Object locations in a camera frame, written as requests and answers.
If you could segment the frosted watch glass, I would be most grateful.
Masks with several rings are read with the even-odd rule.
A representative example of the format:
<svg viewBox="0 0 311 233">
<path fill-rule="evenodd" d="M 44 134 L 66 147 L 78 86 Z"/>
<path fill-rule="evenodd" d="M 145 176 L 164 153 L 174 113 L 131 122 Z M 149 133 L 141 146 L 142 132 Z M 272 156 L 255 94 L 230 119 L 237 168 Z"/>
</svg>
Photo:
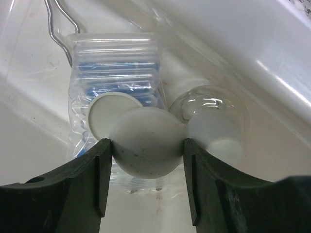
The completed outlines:
<svg viewBox="0 0 311 233">
<path fill-rule="evenodd" d="M 181 163 L 186 132 L 171 113 L 139 107 L 117 121 L 109 138 L 114 160 L 123 171 L 141 179 L 156 179 Z"/>
<path fill-rule="evenodd" d="M 87 125 L 96 140 L 108 138 L 117 120 L 127 111 L 142 107 L 136 98 L 122 92 L 108 92 L 91 101 L 87 110 Z"/>
</svg>

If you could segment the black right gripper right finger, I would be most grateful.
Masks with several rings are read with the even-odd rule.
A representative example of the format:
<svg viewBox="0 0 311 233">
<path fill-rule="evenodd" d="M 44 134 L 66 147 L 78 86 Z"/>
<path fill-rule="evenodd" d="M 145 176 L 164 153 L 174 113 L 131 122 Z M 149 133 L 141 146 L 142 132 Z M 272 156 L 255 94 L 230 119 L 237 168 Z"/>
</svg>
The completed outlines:
<svg viewBox="0 0 311 233">
<path fill-rule="evenodd" d="M 197 232 L 310 232 L 310 176 L 265 181 L 219 160 L 190 138 L 184 140 L 183 161 Z"/>
</svg>

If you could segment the metal crucible tongs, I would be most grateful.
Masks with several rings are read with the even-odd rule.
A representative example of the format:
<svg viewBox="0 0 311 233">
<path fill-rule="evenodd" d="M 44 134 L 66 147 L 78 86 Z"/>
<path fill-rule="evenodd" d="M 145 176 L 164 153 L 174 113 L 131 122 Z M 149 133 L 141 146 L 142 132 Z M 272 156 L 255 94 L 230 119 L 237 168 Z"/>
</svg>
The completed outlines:
<svg viewBox="0 0 311 233">
<path fill-rule="evenodd" d="M 81 23 L 66 0 L 44 0 L 44 3 L 47 9 L 49 35 L 63 50 L 72 67 L 72 48 L 68 36 L 71 33 L 80 33 Z"/>
</svg>

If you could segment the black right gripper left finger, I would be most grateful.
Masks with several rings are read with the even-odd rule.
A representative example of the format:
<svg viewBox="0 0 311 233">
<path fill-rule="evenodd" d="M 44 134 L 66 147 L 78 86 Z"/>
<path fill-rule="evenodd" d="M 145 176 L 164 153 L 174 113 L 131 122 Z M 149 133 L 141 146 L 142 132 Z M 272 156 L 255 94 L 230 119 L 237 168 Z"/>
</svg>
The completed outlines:
<svg viewBox="0 0 311 233">
<path fill-rule="evenodd" d="M 2 233 L 98 233 L 112 168 L 111 141 L 26 183 L 0 188 Z"/>
</svg>

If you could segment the white plastic bin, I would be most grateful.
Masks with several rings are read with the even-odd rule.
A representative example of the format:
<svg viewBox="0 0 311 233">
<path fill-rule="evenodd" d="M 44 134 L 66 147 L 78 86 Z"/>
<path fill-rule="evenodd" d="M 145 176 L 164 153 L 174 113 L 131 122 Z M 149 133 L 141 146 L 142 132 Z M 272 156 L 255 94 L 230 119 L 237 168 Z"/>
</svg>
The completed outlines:
<svg viewBox="0 0 311 233">
<path fill-rule="evenodd" d="M 163 110 L 202 85 L 242 99 L 249 129 L 242 160 L 232 167 L 274 183 L 311 177 L 311 20 L 291 0 L 67 3 L 81 23 L 79 34 L 156 37 Z M 0 186 L 26 183 L 71 161 L 71 69 L 49 35 L 44 0 L 1 1 Z M 197 233 L 183 156 L 168 175 L 141 179 L 123 171 L 112 154 L 99 233 Z"/>
</svg>

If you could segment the clear bag of syringes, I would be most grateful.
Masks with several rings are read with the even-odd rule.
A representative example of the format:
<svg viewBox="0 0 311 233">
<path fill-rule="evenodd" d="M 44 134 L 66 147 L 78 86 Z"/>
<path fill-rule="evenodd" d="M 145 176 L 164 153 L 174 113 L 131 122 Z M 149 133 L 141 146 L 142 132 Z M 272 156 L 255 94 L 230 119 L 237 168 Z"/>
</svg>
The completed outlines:
<svg viewBox="0 0 311 233">
<path fill-rule="evenodd" d="M 83 155 L 98 141 L 91 134 L 87 114 L 100 95 L 121 92 L 144 107 L 166 109 L 161 48 L 153 34 L 83 33 L 70 35 L 68 41 L 72 55 L 68 160 Z"/>
</svg>

